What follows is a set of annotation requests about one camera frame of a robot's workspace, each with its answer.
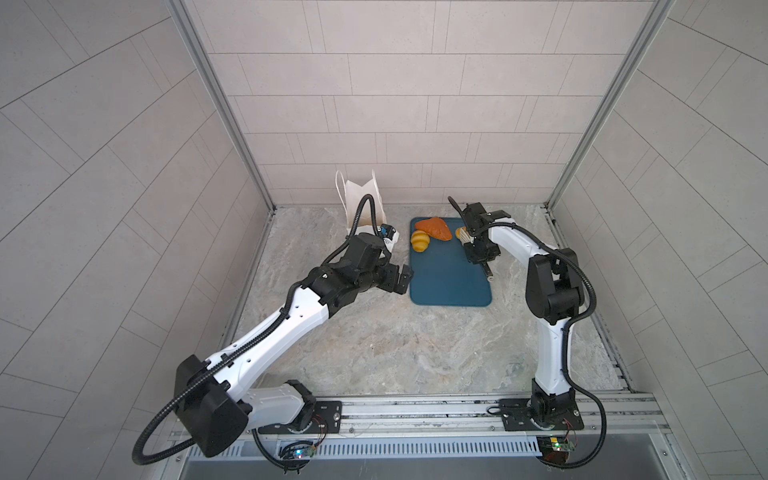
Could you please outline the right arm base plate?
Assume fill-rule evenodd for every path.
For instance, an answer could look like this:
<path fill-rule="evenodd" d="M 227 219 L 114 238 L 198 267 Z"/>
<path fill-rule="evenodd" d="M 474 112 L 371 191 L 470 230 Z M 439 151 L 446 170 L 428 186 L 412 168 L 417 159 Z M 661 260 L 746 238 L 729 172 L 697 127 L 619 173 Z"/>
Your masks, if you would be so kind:
<path fill-rule="evenodd" d="M 514 431 L 565 431 L 583 430 L 584 422 L 576 401 L 562 398 L 507 398 L 495 406 L 504 430 Z"/>

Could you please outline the small striped bun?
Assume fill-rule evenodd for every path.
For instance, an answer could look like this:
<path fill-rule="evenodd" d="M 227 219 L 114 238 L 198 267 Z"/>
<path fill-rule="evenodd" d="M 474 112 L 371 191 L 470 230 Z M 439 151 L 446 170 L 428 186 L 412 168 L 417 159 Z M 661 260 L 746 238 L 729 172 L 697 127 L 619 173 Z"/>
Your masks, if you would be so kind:
<path fill-rule="evenodd" d="M 465 227 L 460 227 L 455 231 L 456 238 L 462 243 L 467 244 L 472 242 L 472 237 L 469 235 Z"/>
<path fill-rule="evenodd" d="M 414 252 L 422 253 L 426 251 L 430 245 L 430 242 L 430 235 L 422 230 L 415 230 L 411 234 L 410 243 Z"/>

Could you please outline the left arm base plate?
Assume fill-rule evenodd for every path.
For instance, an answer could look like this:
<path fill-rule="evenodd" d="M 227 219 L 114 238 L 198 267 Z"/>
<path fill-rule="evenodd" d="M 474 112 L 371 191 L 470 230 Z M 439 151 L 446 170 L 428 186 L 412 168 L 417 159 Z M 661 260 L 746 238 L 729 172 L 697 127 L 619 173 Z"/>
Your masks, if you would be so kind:
<path fill-rule="evenodd" d="M 337 434 L 340 431 L 343 403 L 315 401 L 306 405 L 299 416 L 299 433 Z"/>

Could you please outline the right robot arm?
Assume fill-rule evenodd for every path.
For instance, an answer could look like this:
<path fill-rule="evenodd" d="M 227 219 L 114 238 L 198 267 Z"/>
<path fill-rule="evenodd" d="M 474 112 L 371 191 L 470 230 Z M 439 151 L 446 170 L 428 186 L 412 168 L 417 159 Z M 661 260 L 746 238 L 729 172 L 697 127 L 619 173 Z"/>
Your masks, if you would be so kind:
<path fill-rule="evenodd" d="M 503 210 L 448 201 L 464 223 L 460 238 L 469 262 L 489 272 L 489 262 L 507 252 L 527 268 L 525 301 L 540 323 L 539 359 L 526 414 L 540 429 L 558 426 L 574 413 L 576 393 L 583 390 L 570 375 L 570 331 L 594 312 L 596 291 L 573 250 L 546 244 Z"/>

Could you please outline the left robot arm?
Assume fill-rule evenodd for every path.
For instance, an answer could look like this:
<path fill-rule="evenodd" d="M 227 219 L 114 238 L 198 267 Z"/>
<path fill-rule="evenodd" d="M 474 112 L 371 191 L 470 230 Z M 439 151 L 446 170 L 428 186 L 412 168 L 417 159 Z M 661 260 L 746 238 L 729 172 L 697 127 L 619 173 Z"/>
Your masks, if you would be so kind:
<path fill-rule="evenodd" d="M 359 294 L 371 288 L 406 293 L 412 271 L 391 261 L 395 235 L 392 226 L 379 225 L 374 197 L 363 195 L 344 242 L 289 287 L 277 311 L 208 359 L 191 355 L 179 365 L 174 397 L 138 436 L 133 463 L 157 463 L 192 446 L 213 457 L 247 430 L 310 423 L 314 397 L 303 384 L 288 381 L 262 397 L 248 392 L 294 343 Z"/>

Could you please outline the reddish brown croissant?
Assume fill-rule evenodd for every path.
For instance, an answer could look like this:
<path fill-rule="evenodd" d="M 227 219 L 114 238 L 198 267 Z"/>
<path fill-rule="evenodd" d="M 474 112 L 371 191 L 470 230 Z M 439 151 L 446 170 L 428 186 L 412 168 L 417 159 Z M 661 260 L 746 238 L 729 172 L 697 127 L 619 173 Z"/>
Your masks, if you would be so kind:
<path fill-rule="evenodd" d="M 450 241 L 453 238 L 453 232 L 450 227 L 440 217 L 431 217 L 417 221 L 414 224 L 414 228 L 440 241 Z"/>

